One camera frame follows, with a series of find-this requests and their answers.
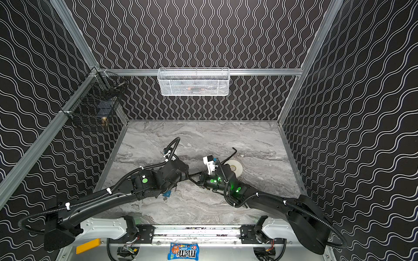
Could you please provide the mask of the blue padlock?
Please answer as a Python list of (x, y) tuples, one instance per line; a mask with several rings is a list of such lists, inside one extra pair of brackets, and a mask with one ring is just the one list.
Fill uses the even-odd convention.
[(168, 198), (170, 198), (171, 193), (172, 193), (172, 191), (171, 191), (171, 190), (169, 190), (169, 191), (165, 192), (165, 193), (163, 194), (163, 198), (164, 198), (164, 199), (168, 199)]

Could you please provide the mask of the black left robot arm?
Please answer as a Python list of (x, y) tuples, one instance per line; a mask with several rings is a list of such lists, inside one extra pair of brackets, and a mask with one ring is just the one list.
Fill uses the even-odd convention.
[(177, 137), (164, 148), (164, 162), (136, 168), (115, 185), (91, 195), (29, 214), (18, 221), (19, 228), (43, 236), (45, 250), (57, 250), (69, 246), (85, 232), (81, 223), (87, 219), (123, 204), (158, 198), (188, 175), (188, 165), (175, 154), (180, 140)]

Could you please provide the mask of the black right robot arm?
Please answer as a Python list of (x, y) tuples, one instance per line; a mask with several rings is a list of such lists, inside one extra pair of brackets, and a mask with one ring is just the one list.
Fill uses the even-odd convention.
[(297, 240), (309, 251), (323, 254), (326, 247), (344, 249), (347, 240), (333, 227), (320, 208), (305, 196), (288, 198), (258, 190), (239, 181), (227, 164), (214, 163), (214, 170), (187, 174), (187, 178), (200, 188), (223, 196), (234, 208), (247, 207), (282, 219), (292, 228)]

